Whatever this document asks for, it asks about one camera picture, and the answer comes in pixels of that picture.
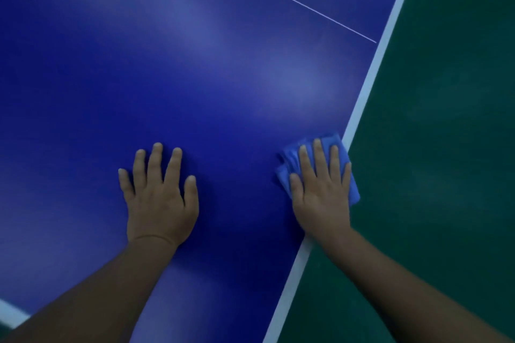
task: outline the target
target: left hand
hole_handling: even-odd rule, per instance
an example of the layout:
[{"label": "left hand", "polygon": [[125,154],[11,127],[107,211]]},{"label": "left hand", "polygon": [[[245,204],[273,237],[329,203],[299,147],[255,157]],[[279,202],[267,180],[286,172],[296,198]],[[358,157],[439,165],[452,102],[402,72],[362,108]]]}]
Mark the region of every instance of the left hand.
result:
[{"label": "left hand", "polygon": [[145,151],[136,152],[133,166],[134,188],[126,170],[120,169],[120,187],[129,210],[127,238],[159,237],[177,248],[190,235],[197,221],[198,192],[196,179],[190,175],[184,183],[184,200],[179,190],[182,150],[175,148],[163,181],[161,158],[163,145],[156,143],[145,173]]}]

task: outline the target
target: table tennis table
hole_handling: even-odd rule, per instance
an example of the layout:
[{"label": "table tennis table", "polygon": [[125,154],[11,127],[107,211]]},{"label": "table tennis table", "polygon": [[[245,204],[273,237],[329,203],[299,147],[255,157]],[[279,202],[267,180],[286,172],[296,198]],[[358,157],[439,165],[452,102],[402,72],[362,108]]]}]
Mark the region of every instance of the table tennis table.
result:
[{"label": "table tennis table", "polygon": [[200,216],[132,341],[276,341],[310,249],[277,153],[348,147],[402,1],[0,0],[0,318],[123,249],[117,170],[160,141]]}]

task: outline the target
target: finger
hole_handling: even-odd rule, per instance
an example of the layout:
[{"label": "finger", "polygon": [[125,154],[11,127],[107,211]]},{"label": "finger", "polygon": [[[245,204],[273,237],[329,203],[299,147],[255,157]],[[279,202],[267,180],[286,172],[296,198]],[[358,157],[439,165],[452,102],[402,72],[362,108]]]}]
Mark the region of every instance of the finger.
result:
[{"label": "finger", "polygon": [[332,181],[336,184],[340,184],[340,156],[338,154],[338,147],[336,145],[333,145],[331,147],[331,160],[329,162],[329,170]]},{"label": "finger", "polygon": [[145,174],[145,150],[138,150],[132,166],[132,177],[134,178],[134,189],[140,193],[147,185]]},{"label": "finger", "polygon": [[349,194],[349,188],[351,185],[351,173],[352,173],[352,164],[345,164],[345,172],[343,179],[341,181],[342,186],[344,187],[344,191],[346,194]]},{"label": "finger", "polygon": [[163,183],[161,173],[161,158],[163,157],[163,144],[157,142],[152,147],[152,153],[148,158],[147,182],[148,184]]},{"label": "finger", "polygon": [[320,179],[329,179],[329,170],[327,169],[327,161],[323,153],[322,142],[320,139],[313,141],[313,152],[315,153],[315,167],[317,170],[317,177]]},{"label": "finger", "polygon": [[179,177],[181,175],[181,160],[182,149],[174,148],[164,176],[164,183],[177,190],[179,189]]},{"label": "finger", "polygon": [[292,188],[293,208],[296,209],[304,202],[304,187],[297,174],[290,174],[290,187]]},{"label": "finger", "polygon": [[198,216],[197,179],[190,175],[184,182],[184,208],[187,212]]},{"label": "finger", "polygon": [[129,179],[129,173],[124,169],[118,170],[118,180],[120,182],[120,189],[124,192],[124,199],[129,203],[134,198],[134,189]]},{"label": "finger", "polygon": [[299,148],[299,160],[300,160],[300,170],[302,171],[302,177],[304,177],[304,183],[306,185],[310,184],[314,180],[316,180],[315,171],[311,167],[310,158],[307,155],[307,149],[305,145],[302,145]]}]

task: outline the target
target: blue cloth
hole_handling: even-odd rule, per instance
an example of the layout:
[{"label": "blue cloth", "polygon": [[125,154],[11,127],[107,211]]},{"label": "blue cloth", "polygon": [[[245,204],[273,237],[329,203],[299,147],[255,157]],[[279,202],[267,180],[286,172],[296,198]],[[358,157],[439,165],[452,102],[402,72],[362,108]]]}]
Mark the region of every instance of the blue cloth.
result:
[{"label": "blue cloth", "polygon": [[[279,178],[279,181],[283,185],[284,189],[290,196],[292,197],[292,190],[290,188],[289,176],[291,173],[298,174],[302,179],[302,173],[300,170],[300,160],[299,160],[299,148],[301,145],[305,145],[307,149],[307,154],[310,157],[311,165],[313,169],[315,169],[315,161],[313,157],[313,140],[314,139],[303,139],[295,144],[288,145],[281,151],[281,157],[284,160],[284,164],[280,165],[275,173]],[[347,150],[344,148],[341,143],[341,138],[338,133],[331,135],[324,135],[320,137],[320,141],[322,142],[322,148],[325,154],[325,160],[329,166],[329,151],[331,146],[336,145],[338,147],[338,152],[340,154],[340,175],[343,176],[345,164],[347,164],[350,159],[347,154]],[[354,180],[354,176],[351,174],[351,184],[349,189],[349,206],[354,205],[359,201],[359,192],[357,190],[357,185]]]}]

